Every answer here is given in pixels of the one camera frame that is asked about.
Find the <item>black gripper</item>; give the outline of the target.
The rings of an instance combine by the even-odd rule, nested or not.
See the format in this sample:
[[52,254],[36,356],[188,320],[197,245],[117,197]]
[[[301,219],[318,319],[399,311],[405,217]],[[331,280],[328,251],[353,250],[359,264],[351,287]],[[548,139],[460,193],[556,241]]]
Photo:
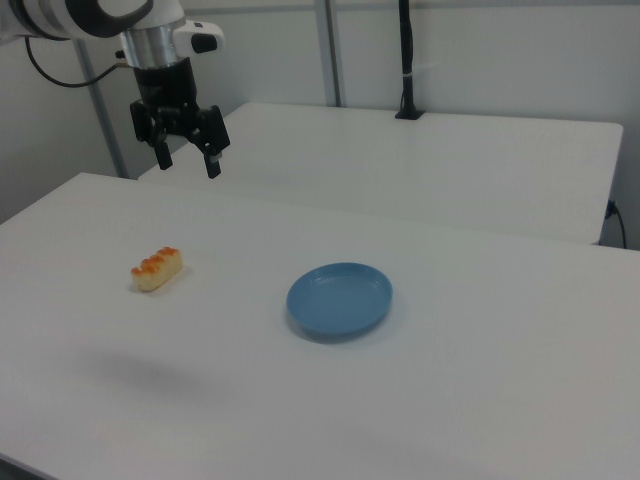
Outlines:
[[217,105],[199,109],[190,59],[154,69],[133,69],[141,98],[130,104],[137,140],[153,148],[158,166],[173,165],[167,134],[188,137],[202,153],[209,179],[221,174],[220,159],[230,146]]

